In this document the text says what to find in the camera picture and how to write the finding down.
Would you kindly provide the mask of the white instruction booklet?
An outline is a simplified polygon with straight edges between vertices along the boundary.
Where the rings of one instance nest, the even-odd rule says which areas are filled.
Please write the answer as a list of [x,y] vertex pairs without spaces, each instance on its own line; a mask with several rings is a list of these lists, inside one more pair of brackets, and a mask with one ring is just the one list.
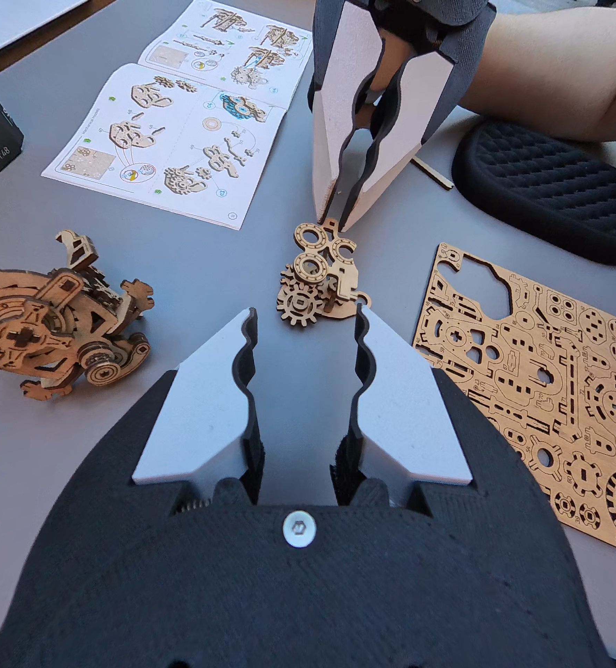
[[306,30],[195,1],[42,175],[238,230],[312,48]]

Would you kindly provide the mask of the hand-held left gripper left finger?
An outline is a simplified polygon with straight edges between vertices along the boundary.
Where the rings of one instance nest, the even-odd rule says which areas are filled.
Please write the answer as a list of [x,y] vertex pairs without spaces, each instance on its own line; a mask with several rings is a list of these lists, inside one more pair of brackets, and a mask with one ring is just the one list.
[[257,314],[242,310],[184,360],[133,473],[137,484],[187,481],[201,500],[223,478],[257,503],[264,466],[254,398]]

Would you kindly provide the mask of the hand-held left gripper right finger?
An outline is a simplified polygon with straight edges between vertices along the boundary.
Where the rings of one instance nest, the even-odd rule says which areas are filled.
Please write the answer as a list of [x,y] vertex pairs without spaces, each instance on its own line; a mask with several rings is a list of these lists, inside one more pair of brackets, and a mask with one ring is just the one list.
[[382,480],[392,505],[405,506],[415,481],[454,485],[472,475],[430,364],[365,305],[357,306],[349,429],[331,477],[348,505],[364,478]]

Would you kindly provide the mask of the person's right hand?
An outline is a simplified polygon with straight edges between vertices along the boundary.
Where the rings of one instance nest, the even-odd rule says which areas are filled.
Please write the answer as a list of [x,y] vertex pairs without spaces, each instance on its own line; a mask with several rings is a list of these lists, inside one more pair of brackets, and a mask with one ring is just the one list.
[[372,103],[375,103],[382,95],[401,64],[416,53],[411,43],[397,37],[392,32],[383,28],[379,28],[378,32],[384,42],[384,52],[366,99],[367,102]]

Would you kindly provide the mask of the wooden gear assembly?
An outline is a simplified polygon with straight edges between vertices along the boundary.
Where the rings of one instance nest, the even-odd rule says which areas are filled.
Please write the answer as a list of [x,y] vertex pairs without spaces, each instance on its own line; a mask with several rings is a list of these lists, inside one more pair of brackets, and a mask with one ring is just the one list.
[[337,280],[326,277],[318,285],[301,282],[292,265],[286,264],[281,272],[281,288],[277,296],[277,310],[291,325],[304,327],[315,323],[318,316],[330,319],[353,317],[358,303],[371,306],[371,298],[363,291],[352,292],[353,299],[341,300],[337,297]]

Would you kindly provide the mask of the white stand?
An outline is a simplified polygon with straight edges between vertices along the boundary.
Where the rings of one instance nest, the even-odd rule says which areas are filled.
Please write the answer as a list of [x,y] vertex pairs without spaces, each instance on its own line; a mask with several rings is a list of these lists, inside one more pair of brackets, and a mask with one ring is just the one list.
[[0,49],[84,1],[0,1]]

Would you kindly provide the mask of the person's right forearm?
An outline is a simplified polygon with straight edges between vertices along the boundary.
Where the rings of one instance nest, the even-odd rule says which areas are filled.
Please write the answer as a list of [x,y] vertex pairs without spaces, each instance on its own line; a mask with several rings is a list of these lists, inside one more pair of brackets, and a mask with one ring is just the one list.
[[557,138],[616,140],[616,8],[497,15],[460,105]]

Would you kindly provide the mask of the black padded cushion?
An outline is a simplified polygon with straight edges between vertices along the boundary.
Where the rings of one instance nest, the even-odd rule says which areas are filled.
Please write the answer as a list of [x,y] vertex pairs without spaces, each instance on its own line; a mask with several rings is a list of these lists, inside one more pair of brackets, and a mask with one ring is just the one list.
[[481,211],[571,253],[616,265],[616,168],[528,128],[483,121],[452,163]]

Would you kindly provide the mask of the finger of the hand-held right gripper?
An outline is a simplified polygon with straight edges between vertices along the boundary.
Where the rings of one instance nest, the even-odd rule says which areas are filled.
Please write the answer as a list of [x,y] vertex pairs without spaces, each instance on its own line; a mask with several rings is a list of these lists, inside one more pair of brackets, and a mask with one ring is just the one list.
[[317,1],[313,42],[313,198],[322,222],[355,130],[357,98],[384,47],[367,1]]
[[371,119],[373,143],[341,215],[341,231],[367,212],[421,148],[452,68],[432,52],[410,58],[394,75]]

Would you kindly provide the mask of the partly built wooden model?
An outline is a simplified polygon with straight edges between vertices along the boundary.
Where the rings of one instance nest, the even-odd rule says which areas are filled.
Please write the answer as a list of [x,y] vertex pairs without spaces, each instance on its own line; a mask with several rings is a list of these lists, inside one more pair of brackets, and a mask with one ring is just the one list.
[[125,328],[153,308],[153,289],[123,281],[121,295],[94,266],[92,240],[62,230],[56,240],[68,252],[67,266],[48,274],[0,269],[0,371],[38,377],[26,380],[25,396],[65,396],[82,374],[98,387],[133,372],[150,353],[142,333]]

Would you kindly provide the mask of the laser-cut wooden parts sheet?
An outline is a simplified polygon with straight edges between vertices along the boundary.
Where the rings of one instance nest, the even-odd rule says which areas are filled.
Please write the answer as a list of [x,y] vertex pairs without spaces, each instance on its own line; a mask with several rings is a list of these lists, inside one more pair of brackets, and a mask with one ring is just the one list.
[[[485,315],[440,272],[483,264],[511,292]],[[441,243],[414,347],[516,450],[566,525],[616,547],[616,317]]]

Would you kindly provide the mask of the thin wooden stick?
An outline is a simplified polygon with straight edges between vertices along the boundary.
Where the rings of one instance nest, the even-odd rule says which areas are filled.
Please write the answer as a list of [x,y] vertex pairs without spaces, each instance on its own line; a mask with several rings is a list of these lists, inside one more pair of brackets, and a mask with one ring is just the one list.
[[412,157],[412,163],[415,166],[417,166],[425,175],[427,175],[430,179],[432,179],[434,182],[436,182],[445,190],[451,190],[454,188],[454,183],[450,179],[443,176],[437,170],[432,168],[429,164],[421,160],[418,156]]

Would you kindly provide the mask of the wooden three-ring plate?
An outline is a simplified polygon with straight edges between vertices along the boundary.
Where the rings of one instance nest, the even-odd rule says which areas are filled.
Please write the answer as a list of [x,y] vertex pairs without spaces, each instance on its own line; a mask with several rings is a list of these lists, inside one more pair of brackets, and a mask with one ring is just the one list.
[[338,226],[333,218],[326,219],[322,225],[300,224],[294,238],[302,253],[295,258],[293,268],[297,279],[308,285],[318,285],[333,277],[337,298],[354,300],[359,274],[354,257],[344,256],[343,251],[353,254],[356,244],[340,237]]

